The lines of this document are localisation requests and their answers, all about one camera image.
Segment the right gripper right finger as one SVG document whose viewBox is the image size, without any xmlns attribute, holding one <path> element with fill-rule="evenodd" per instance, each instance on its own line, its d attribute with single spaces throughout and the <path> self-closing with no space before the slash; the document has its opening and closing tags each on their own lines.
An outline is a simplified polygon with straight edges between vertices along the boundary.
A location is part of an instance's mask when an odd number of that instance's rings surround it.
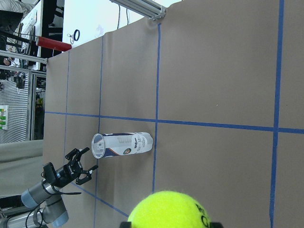
<svg viewBox="0 0 304 228">
<path fill-rule="evenodd" d="M 221 223 L 220 222 L 211 222 L 210 227 L 211 228 L 221 228 Z"/>
</svg>

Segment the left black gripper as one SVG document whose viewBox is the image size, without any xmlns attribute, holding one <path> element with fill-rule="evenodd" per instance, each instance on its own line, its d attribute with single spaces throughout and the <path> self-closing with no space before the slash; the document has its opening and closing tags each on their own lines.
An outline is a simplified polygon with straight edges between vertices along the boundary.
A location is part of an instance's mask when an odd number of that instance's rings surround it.
<svg viewBox="0 0 304 228">
<path fill-rule="evenodd" d="M 89 147 L 85 147 L 84 149 L 74 148 L 65 156 L 65 159 L 67 159 L 71 164 L 74 164 L 79 162 L 82 155 L 89 150 Z M 92 179 L 93 171 L 98 168 L 98 165 L 94 165 L 89 170 L 84 170 L 79 164 L 75 164 L 73 166 L 71 164 L 66 164 L 55 171 L 56 180 L 55 183 L 53 183 L 54 186 L 63 188 L 75 179 L 77 185 L 82 185 Z"/>
</svg>

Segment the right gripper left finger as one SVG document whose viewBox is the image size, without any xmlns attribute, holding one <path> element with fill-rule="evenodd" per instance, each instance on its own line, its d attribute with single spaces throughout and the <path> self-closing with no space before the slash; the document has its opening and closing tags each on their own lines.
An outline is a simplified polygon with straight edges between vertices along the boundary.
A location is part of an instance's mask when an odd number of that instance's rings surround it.
<svg viewBox="0 0 304 228">
<path fill-rule="evenodd" d="M 121 222 L 120 228 L 132 228 L 132 223 L 129 221 Z"/>
</svg>

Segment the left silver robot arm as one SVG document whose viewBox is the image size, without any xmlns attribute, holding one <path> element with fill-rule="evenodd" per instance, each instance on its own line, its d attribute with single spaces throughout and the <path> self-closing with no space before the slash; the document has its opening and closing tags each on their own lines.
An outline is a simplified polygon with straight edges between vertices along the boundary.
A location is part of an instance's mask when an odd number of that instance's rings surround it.
<svg viewBox="0 0 304 228">
<path fill-rule="evenodd" d="M 43 179 L 20 195 L 22 206 L 5 211 L 0 219 L 2 228 L 46 228 L 51 224 L 59 228 L 69 220 L 68 212 L 62 199 L 63 195 L 80 195 L 80 192 L 62 192 L 61 189 L 76 182 L 82 185 L 92 179 L 92 172 L 98 168 L 94 165 L 84 170 L 81 157 L 90 148 L 73 149 L 65 159 L 67 164 L 55 169 L 49 162 L 43 166 Z"/>
</svg>

